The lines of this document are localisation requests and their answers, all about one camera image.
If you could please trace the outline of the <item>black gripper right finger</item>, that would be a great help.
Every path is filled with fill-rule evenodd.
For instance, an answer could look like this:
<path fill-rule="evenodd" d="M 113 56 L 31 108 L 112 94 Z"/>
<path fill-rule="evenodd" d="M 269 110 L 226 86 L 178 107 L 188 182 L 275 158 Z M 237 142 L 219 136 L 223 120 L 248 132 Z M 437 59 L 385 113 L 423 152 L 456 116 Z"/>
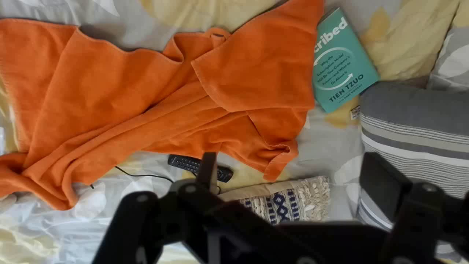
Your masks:
<path fill-rule="evenodd" d="M 360 174 L 358 214 L 385 232 L 382 264 L 443 264 L 439 246 L 469 258 L 468 196 L 408 177 L 379 152 L 367 152 Z"/>

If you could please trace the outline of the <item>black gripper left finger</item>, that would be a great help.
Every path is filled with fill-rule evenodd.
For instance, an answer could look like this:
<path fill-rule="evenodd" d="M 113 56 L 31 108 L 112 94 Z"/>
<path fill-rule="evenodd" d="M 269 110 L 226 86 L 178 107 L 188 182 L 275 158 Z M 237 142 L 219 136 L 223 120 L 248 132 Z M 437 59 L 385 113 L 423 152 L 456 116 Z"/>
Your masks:
<path fill-rule="evenodd" d="M 93 264 L 157 264 L 163 248 L 182 242 L 203 264 L 292 264 L 289 238 L 212 191 L 218 154 L 206 152 L 196 180 L 178 180 L 163 198 L 127 195 Z"/>

